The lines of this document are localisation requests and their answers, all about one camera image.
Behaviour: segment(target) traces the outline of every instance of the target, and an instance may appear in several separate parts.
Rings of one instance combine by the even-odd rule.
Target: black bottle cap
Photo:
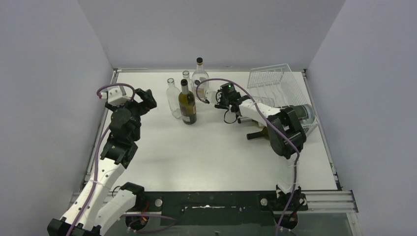
[[[181,86],[187,86],[187,85],[188,85],[187,80],[186,79],[182,79],[181,80]]]

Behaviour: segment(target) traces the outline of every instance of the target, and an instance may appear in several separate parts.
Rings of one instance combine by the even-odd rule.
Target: white basket
[[[272,107],[309,104],[288,64],[251,69],[247,89],[257,102]],[[309,135],[317,125],[315,119],[303,126],[305,134]]]

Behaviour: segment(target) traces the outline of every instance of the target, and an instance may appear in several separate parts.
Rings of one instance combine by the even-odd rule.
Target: tabletop
[[[300,72],[293,72],[307,101],[310,101]],[[246,87],[249,72],[210,72]],[[246,139],[260,131],[253,122],[226,124],[225,110],[196,102],[197,122],[186,125],[170,112],[166,97],[167,79],[177,87],[181,72],[119,73],[118,83],[151,89],[157,107],[141,117],[141,139],[128,168],[114,186],[132,182],[146,191],[263,191],[293,179],[293,168],[278,156],[266,139]],[[210,82],[218,89],[222,82]],[[110,123],[108,112],[105,127]],[[298,164],[298,183],[303,190],[336,190],[336,183],[322,136],[316,128],[304,144]]]

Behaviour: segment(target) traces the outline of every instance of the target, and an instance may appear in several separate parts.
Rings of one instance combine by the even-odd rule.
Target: bottle with black cap
[[[182,91],[178,96],[178,101],[182,121],[186,124],[194,124],[197,121],[195,98],[193,93],[188,90],[188,82],[186,79],[181,80],[181,89]]]
[[[203,82],[204,80],[209,79],[209,74],[203,69],[203,59],[197,58],[197,69],[193,73],[192,76],[194,87],[196,88],[198,84]],[[195,93],[202,99],[206,99],[206,91],[209,89],[209,82],[204,82],[198,87],[198,91],[196,90]]]

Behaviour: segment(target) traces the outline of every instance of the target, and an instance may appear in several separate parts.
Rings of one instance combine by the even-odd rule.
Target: bottle lying on table
[[[188,82],[186,79],[181,80],[181,89],[182,92],[178,96],[178,101],[182,121],[186,124],[194,124],[197,121],[195,98],[194,94],[188,90]]]

